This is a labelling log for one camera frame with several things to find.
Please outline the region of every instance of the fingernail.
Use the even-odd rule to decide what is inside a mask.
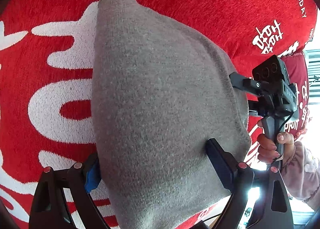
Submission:
[[[283,135],[278,135],[278,136],[277,136],[277,139],[278,139],[278,141],[283,141],[283,140],[284,140],[284,137],[283,137]]]

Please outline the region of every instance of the red blanket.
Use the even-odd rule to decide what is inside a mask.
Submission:
[[[27,228],[43,167],[69,168],[95,151],[90,91],[97,1],[12,0],[1,15],[0,197],[21,228]],[[272,54],[303,47],[316,23],[312,0],[137,1],[209,37],[246,76]],[[254,146],[248,162],[261,133],[256,121],[249,122]],[[116,226],[103,187],[93,198]]]

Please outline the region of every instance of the finger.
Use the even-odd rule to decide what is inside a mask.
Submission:
[[[261,121],[261,120],[258,121],[257,125],[258,125],[258,127],[263,128],[263,125],[262,125],[262,121]]]
[[[273,162],[273,159],[266,158],[266,157],[262,156],[261,154],[259,154],[257,158],[258,158],[258,160],[260,160],[261,162],[264,162],[266,164],[270,164]]]
[[[269,151],[269,150],[266,150],[262,147],[259,147],[258,148],[258,152],[264,156],[265,158],[268,158],[268,159],[275,159],[275,158],[279,158],[280,157],[280,154],[277,152],[277,151]]]
[[[277,135],[277,141],[280,144],[293,144],[294,138],[293,138],[293,135],[291,133],[280,132]]]
[[[277,149],[275,143],[262,133],[258,135],[257,141],[260,143],[261,147],[266,150],[272,151]]]

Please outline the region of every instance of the blue gripper pad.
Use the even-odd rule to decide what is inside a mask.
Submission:
[[[207,140],[205,150],[223,187],[233,193],[238,162],[230,152],[222,149],[216,139]]]
[[[89,194],[91,190],[96,189],[101,181],[99,159],[97,158],[90,170],[87,171],[84,188]]]

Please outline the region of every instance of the gray fabric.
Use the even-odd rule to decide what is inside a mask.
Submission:
[[[121,229],[175,228],[228,195],[204,143],[244,159],[245,94],[228,56],[196,30],[136,0],[98,8],[91,107],[111,205]]]

